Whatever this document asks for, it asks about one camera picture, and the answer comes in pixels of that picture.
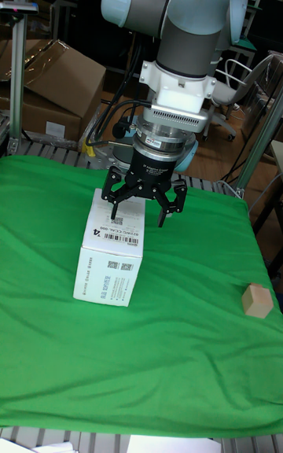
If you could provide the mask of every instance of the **wooden floor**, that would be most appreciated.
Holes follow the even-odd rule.
[[[110,85],[108,86],[108,91],[104,91],[103,98],[111,99],[112,95],[113,93],[111,92]],[[139,114],[141,112],[142,110],[137,109],[136,113]],[[105,132],[104,139],[110,139],[112,137],[112,126],[119,119],[121,113],[122,112],[117,112],[115,119],[112,121],[111,127],[108,127],[108,130]],[[241,133],[241,120],[243,118],[244,115],[241,111],[232,112],[229,123],[234,130],[237,131],[237,136],[232,142],[227,141],[229,132],[216,124],[211,125],[208,133],[208,140],[206,142],[202,141],[201,134],[197,135],[199,147],[191,165],[186,171],[186,174],[191,175],[192,177],[210,180],[211,182],[220,180],[230,170],[233,162],[241,150],[241,147],[244,144],[244,138]],[[246,148],[246,154],[243,155],[242,160],[245,159],[247,155],[248,147]],[[252,205],[252,203],[262,193],[270,180],[272,180],[276,174],[277,167],[272,160],[263,158],[259,162],[244,193],[244,199],[247,201],[248,206]],[[263,209],[265,199],[266,195],[264,195],[253,208],[250,216],[252,224],[255,222],[258,214]],[[282,233],[274,212],[271,213],[270,218],[263,225],[263,228],[258,234],[257,241],[263,257],[267,260],[272,260],[283,243]],[[283,292],[283,279],[280,280],[277,291]]]

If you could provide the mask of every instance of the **gray chair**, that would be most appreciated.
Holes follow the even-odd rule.
[[[226,122],[226,119],[229,117],[229,114],[233,108],[233,104],[235,104],[237,101],[240,101],[248,93],[251,85],[259,78],[260,74],[271,62],[272,58],[273,54],[270,54],[268,57],[264,58],[264,60],[260,61],[253,70],[246,67],[239,61],[232,59],[226,61],[225,71],[216,69],[216,72],[224,74],[224,76],[226,77],[226,84],[220,83],[219,81],[215,84],[215,89],[213,91],[211,99],[212,105],[208,111],[208,121],[206,123],[202,137],[203,140],[208,140],[208,130],[212,121],[214,123],[220,124],[229,131],[229,141],[232,141],[236,137],[236,131]],[[230,61],[240,65],[249,72],[247,77],[245,77],[243,81],[228,73],[228,63]],[[237,90],[234,90],[230,87],[230,79],[236,80],[238,82],[239,87],[237,88]],[[219,112],[215,112],[215,107],[219,107],[220,105],[228,105],[229,107],[228,112],[225,116],[223,114],[220,114]]]

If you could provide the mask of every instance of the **green cloth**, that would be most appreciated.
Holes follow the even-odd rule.
[[[247,317],[271,288],[245,202],[189,189],[156,226],[128,308],[72,297],[104,171],[0,160],[0,425],[165,436],[283,431],[283,316]]]

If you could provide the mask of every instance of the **white sticker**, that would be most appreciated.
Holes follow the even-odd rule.
[[[46,121],[46,133],[58,138],[64,138],[65,126],[63,124]]]
[[[145,144],[153,145],[153,147],[156,147],[157,149],[160,149],[161,147],[161,142],[159,140],[153,140],[149,137],[146,137]]]

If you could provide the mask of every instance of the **barcode label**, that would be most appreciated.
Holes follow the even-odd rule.
[[[111,221],[111,224],[117,224],[118,226],[123,225],[123,217],[116,217]]]
[[[105,233],[105,238],[114,241],[123,241],[125,243],[132,243],[133,245],[138,244],[138,238],[130,238],[128,236],[119,236],[118,234]]]
[[[133,264],[122,264],[121,271],[131,271],[133,267]]]
[[[107,267],[111,267],[113,270],[117,270],[119,268],[119,263],[117,263],[116,261],[109,261]]]

